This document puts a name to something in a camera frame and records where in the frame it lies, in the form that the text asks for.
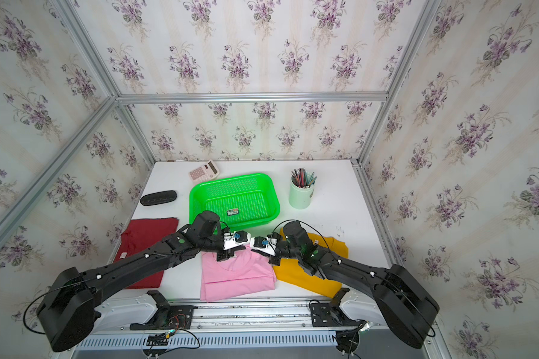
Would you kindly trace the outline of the pink t-shirt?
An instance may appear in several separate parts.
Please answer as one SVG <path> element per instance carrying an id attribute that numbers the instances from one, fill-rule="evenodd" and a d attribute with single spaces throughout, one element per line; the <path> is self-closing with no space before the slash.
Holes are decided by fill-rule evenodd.
<path id="1" fill-rule="evenodd" d="M 275 290 L 276 282 L 269 260 L 249 247 L 221 262 L 216 260 L 214 253 L 202 254 L 200 300 L 203 302 L 218 302 Z"/>

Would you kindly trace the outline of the green plastic basket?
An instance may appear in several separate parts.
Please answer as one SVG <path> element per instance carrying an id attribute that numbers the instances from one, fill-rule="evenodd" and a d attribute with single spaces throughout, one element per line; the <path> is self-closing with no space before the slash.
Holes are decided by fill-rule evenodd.
<path id="1" fill-rule="evenodd" d="M 232 230 L 250 229 L 270 223 L 281 206 L 270 176 L 262 173 L 230 177 L 196 185 L 190 192 L 190 221 L 211 211 Z M 238 215 L 227 216 L 229 209 Z"/>

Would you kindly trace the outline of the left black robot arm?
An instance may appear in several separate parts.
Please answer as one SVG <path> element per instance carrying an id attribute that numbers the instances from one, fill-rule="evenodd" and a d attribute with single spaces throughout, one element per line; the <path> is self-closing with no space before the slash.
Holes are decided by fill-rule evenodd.
<path id="1" fill-rule="evenodd" d="M 75 267 L 61 272 L 37 307 L 37 318 L 54 352 L 79 344 L 94 330 L 102 313 L 96 308 L 114 294 L 191 260 L 201 252 L 225 256 L 243 250 L 251 239 L 244 230 L 220 226 L 217 214 L 204 211 L 149 248 L 116 263 L 84 272 Z"/>

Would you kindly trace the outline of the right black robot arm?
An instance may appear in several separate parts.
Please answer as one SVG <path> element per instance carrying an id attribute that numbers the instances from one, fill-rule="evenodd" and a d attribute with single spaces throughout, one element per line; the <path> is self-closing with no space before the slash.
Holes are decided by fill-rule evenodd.
<path id="1" fill-rule="evenodd" d="M 310 275 L 336 281 L 373 299 L 389 330 L 403 343 L 419 349 L 435 337 L 434 322 L 440 307 L 429 292 L 403 266 L 389 269 L 358 263 L 311 240 L 302 221 L 286 221 L 283 234 L 251 239 L 252 250 L 269 258 L 296 260 Z"/>

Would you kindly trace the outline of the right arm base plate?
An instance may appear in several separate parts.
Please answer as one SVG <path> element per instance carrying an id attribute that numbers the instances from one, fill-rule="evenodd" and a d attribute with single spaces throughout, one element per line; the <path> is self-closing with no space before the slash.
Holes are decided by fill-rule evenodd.
<path id="1" fill-rule="evenodd" d="M 349 288 L 342 287 L 328 303 L 312 299 L 308 303 L 312 326 L 314 328 L 357 327 L 361 322 L 350 319 L 341 310 L 341 300 L 349 292 Z"/>

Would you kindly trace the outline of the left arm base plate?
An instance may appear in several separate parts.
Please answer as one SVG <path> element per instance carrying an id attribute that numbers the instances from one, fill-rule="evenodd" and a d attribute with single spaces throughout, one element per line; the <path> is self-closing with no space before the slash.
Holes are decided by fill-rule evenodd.
<path id="1" fill-rule="evenodd" d="M 156 306 L 155 313 L 143 323 L 130 325 L 132 331 L 190 329 L 196 306 L 172 305 L 158 290 L 146 292 L 151 303 Z"/>

